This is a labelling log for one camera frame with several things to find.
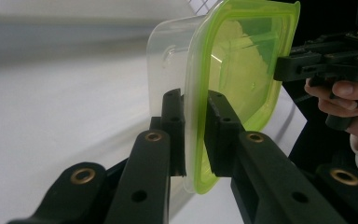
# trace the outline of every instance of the human hand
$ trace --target human hand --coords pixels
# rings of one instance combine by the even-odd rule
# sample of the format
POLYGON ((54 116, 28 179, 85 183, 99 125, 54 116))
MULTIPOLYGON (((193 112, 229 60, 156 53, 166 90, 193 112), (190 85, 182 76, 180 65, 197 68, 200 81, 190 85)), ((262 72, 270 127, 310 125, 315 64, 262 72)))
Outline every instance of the human hand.
POLYGON ((319 98, 319 109, 323 112, 342 118, 353 117, 346 132, 351 134, 351 145, 358 150, 358 82, 339 81, 330 90, 326 87, 311 87, 310 80, 304 87, 305 91, 319 98), (330 99, 331 91, 339 98, 330 99))

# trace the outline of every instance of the mounting hole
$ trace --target mounting hole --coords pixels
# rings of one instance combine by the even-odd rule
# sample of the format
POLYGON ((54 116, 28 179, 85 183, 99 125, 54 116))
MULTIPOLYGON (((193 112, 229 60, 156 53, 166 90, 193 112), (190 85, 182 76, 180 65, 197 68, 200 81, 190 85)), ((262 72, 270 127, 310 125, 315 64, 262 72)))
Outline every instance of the mounting hole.
POLYGON ((133 192, 133 194, 131 195, 131 199, 133 202, 135 203, 141 203, 144 200, 146 200, 147 198, 147 193, 144 190, 138 190, 133 192))
POLYGON ((357 186, 358 178, 356 175, 351 174, 348 171, 342 169, 332 169, 330 171, 330 175, 338 182, 349 185, 349 186, 357 186))
POLYGON ((264 141, 263 136, 261 136, 258 133, 248 133, 247 137, 249 140, 256 142, 256 143, 261 143, 264 141))
POLYGON ((91 168, 75 170, 71 175, 71 182, 76 185, 89 183, 95 177, 95 171, 91 168))
POLYGON ((149 142, 157 142, 162 138, 162 135, 159 133, 148 133, 145 136, 145 139, 149 142))
POLYGON ((299 203, 307 203, 307 202, 310 201, 308 199, 308 197, 305 194, 301 193, 301 192, 293 192, 292 197, 293 197, 294 200, 296 200, 299 203))

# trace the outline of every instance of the black plastic bracket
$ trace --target black plastic bracket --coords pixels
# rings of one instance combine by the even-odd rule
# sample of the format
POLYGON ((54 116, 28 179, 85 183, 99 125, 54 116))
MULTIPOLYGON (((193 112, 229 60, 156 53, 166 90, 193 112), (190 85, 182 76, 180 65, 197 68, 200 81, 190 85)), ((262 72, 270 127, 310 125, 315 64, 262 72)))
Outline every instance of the black plastic bracket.
POLYGON ((62 172, 31 217, 9 224, 102 223, 111 200, 104 168, 82 162, 62 172))
POLYGON ((123 171, 105 224, 168 223, 170 137, 140 133, 123 171))
POLYGON ((186 175, 185 115, 180 89, 164 94, 161 117, 151 119, 150 129, 162 130, 171 137, 171 176, 186 175))

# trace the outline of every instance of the green lid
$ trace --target green lid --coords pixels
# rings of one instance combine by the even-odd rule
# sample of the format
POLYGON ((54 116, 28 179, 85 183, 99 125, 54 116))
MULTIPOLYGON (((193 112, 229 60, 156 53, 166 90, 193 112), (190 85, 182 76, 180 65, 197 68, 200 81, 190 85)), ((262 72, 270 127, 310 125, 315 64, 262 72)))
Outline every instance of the green lid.
POLYGON ((288 55, 299 3, 227 0, 216 5, 190 44, 186 86, 186 154, 190 182, 206 193, 217 181, 203 144, 208 90, 228 98, 247 131, 261 131, 277 103, 276 59, 288 55))

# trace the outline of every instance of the plastic container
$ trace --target plastic container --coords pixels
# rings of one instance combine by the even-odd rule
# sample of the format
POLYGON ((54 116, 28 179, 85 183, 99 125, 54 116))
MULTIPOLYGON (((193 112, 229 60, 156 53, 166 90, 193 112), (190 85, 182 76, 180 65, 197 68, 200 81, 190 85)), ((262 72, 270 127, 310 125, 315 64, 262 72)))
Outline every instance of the plastic container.
POLYGON ((206 16, 166 21, 149 38, 147 63, 152 116, 162 95, 180 88, 186 119, 186 183, 206 193, 217 181, 203 145, 208 90, 228 98, 248 131, 261 131, 281 83, 276 59, 290 52, 299 3, 227 0, 206 16))

